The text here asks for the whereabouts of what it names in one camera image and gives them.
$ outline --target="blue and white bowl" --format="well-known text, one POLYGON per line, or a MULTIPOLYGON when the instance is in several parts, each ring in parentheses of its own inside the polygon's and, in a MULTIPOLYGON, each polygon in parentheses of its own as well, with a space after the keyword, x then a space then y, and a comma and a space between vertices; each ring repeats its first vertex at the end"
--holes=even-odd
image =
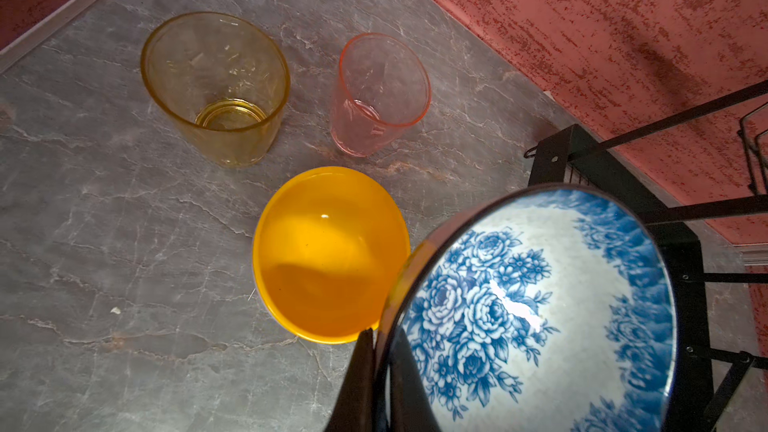
POLYGON ((474 217, 400 307, 442 430, 658 430, 675 314, 638 220, 563 186, 474 217))

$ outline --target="baseboard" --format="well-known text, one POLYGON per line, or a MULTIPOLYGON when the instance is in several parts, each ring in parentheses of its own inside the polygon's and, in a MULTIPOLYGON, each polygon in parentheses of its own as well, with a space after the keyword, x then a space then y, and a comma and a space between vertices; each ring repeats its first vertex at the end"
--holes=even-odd
POLYGON ((97 0, 70 0, 0 50, 0 73, 27 55, 97 0))
POLYGON ((744 259, 744 265, 768 265, 768 243, 735 245, 744 259))

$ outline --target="orange bowl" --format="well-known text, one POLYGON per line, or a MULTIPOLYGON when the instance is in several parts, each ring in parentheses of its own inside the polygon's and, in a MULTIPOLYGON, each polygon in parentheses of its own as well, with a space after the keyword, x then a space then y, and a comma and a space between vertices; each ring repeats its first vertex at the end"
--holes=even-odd
POLYGON ((411 251, 387 191, 344 167, 308 170, 270 199, 254 235, 254 277, 283 327, 343 344, 377 328, 389 289, 411 251))

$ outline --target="black metal rack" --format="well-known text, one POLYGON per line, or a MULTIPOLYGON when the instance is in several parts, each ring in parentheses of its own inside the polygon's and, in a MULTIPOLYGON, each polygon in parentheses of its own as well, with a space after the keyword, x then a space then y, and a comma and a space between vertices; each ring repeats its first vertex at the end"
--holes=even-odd
POLYGON ((700 106, 653 122, 613 139, 597 142, 580 126, 571 126, 541 140, 525 153, 534 158, 529 186, 563 182, 574 170, 580 183, 600 188, 615 196, 638 214, 658 244, 670 274, 677 306, 677 358, 667 417, 662 430, 714 430, 730 399, 750 368, 768 370, 768 358, 745 351, 733 352, 710 347, 706 314, 706 282, 768 283, 768 274, 704 273, 699 239, 684 222, 708 218, 748 216, 768 212, 768 161, 760 140, 768 130, 750 140, 746 123, 768 103, 740 120, 739 138, 750 172, 753 195, 717 202, 669 208, 635 178, 608 150, 690 120, 723 110, 768 93, 768 80, 712 100, 700 106), (756 180, 758 169, 763 191, 756 180), (713 391, 712 360, 731 364, 716 391, 713 391))

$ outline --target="blue rose pattern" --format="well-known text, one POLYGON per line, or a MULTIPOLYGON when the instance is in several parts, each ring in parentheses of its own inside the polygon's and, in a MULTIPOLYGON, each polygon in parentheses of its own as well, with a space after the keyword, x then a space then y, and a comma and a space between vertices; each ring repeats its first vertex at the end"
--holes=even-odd
POLYGON ((505 307, 516 302, 538 314, 552 296, 526 295, 552 269, 543 250, 515 252, 521 245, 510 228, 466 232, 422 285, 403 321, 430 403, 437 400, 454 420, 464 418, 472 402, 485 407, 494 388, 516 402, 523 382, 502 365, 516 350, 538 366, 539 348, 559 332, 546 321, 537 330, 505 307))
POLYGON ((600 250, 629 282, 632 297, 610 307, 606 338, 615 350, 624 401, 600 398, 574 422, 571 432, 656 432, 661 428, 667 383, 674 357, 674 315, 656 248, 637 221, 609 200, 578 190, 545 192, 521 206, 566 208, 583 216, 575 227, 584 243, 600 250))
MULTIPOLYGON (((667 398, 674 356, 674 316, 664 268, 654 244, 619 206, 578 190, 523 197, 517 208, 563 208, 580 212, 574 221, 584 243, 616 267, 632 289, 611 306, 606 338, 616 343, 616 360, 625 386, 623 402, 600 398, 574 421, 571 432, 655 432, 667 398)), ((485 407, 492 389, 517 402, 523 382, 504 370, 509 355, 522 353, 538 366, 540 349, 556 328, 539 330, 504 307, 507 300, 539 314, 551 292, 526 295, 526 289, 552 275, 543 250, 528 250, 509 228, 470 230, 441 260, 417 293, 403 327, 431 403, 463 418, 479 401, 485 407)))

